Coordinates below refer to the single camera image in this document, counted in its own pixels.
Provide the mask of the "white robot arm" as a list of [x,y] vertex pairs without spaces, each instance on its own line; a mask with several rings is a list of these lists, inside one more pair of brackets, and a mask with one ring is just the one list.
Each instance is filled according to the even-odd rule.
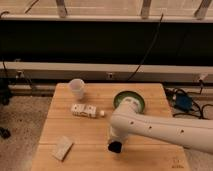
[[125,97],[110,118],[108,150],[120,153],[131,134],[213,154],[213,120],[143,115],[139,101]]

